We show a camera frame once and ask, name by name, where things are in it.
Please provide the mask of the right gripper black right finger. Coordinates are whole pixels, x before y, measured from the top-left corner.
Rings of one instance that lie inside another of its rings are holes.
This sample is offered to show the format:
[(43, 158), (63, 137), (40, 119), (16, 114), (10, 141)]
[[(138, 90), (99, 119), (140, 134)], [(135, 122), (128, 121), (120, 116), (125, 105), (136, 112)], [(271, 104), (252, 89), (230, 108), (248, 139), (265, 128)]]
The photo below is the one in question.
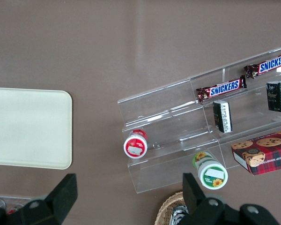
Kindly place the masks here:
[(184, 225), (215, 225), (224, 214), (225, 205), (218, 199), (207, 198), (191, 173), (183, 174), (183, 199), (189, 214)]

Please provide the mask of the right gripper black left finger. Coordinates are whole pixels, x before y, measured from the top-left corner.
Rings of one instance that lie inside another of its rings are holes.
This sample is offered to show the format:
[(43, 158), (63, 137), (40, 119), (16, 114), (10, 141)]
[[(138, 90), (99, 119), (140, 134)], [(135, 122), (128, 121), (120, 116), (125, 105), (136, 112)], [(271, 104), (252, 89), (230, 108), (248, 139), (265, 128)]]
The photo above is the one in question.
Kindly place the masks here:
[(37, 199), (20, 209), (23, 225), (60, 225), (78, 197), (77, 177), (67, 174), (43, 200)]

